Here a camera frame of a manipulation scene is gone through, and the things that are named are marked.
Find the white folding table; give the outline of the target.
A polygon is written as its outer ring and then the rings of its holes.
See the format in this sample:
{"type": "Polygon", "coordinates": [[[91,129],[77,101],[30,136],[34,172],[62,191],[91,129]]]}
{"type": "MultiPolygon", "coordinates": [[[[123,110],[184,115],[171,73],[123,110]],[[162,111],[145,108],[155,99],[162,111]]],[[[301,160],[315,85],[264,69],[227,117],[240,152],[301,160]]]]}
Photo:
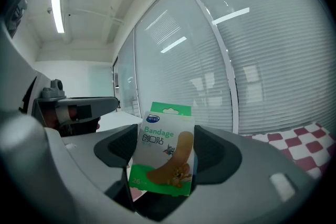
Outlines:
{"type": "Polygon", "coordinates": [[[99,120],[99,129],[97,132],[103,132],[118,127],[132,125],[132,124],[141,124],[142,119],[140,117],[134,116],[126,112],[111,112],[106,115],[103,115],[99,120]]]}

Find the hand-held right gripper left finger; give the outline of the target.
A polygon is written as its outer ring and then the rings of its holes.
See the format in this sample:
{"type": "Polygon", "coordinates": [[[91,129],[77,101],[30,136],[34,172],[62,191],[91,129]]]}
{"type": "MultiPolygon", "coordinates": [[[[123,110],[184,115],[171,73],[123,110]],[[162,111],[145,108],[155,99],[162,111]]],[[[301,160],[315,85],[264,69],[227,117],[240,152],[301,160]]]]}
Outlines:
{"type": "Polygon", "coordinates": [[[135,211],[127,165],[137,139],[138,125],[132,124],[62,140],[72,159],[95,187],[122,207],[135,211]]]}

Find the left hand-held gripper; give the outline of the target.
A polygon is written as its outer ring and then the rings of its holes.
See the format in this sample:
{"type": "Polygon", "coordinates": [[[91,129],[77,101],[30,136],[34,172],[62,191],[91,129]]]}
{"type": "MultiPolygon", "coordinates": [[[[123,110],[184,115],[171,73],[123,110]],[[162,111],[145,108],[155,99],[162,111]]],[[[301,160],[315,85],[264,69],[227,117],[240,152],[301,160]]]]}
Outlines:
{"type": "Polygon", "coordinates": [[[34,100],[32,116],[61,137],[76,136],[96,132],[100,117],[115,111],[118,105],[116,97],[66,98],[62,82],[55,79],[34,100]]]}

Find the red white checkered tablecloth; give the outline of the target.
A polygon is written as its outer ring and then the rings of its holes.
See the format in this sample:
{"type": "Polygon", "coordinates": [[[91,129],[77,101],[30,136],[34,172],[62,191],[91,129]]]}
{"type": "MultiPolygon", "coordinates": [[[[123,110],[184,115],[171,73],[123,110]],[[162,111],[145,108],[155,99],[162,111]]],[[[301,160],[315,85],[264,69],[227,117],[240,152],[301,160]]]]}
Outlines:
{"type": "Polygon", "coordinates": [[[246,137],[277,148],[314,179],[321,178],[336,152],[336,135],[316,122],[288,131],[246,137]]]}

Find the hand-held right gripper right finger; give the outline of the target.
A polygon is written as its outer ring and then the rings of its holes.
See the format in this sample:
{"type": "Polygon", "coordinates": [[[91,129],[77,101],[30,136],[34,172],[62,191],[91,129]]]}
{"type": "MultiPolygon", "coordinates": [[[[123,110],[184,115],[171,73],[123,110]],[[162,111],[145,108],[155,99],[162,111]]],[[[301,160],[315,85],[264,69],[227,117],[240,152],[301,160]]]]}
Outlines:
{"type": "Polygon", "coordinates": [[[275,147],[209,127],[195,127],[196,186],[183,224],[284,224],[314,180],[275,147]]]}

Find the green and white packet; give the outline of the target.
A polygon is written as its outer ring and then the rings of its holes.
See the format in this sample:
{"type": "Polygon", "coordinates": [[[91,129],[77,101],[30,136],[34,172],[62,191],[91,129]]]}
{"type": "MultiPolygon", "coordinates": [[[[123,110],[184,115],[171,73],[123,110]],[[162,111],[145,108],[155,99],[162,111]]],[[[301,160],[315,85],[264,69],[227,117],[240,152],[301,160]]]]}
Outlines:
{"type": "Polygon", "coordinates": [[[192,108],[153,102],[145,112],[132,156],[130,187],[171,196],[188,196],[194,174],[192,108]]]}

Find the long ceiling light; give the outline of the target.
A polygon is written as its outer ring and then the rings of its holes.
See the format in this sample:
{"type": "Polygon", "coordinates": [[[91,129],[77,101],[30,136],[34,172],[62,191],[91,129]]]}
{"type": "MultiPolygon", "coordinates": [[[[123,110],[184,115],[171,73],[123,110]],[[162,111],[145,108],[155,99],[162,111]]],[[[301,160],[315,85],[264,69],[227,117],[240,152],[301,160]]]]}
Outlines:
{"type": "Polygon", "coordinates": [[[51,0],[51,7],[57,33],[64,34],[65,30],[61,11],[61,0],[51,0]]]}

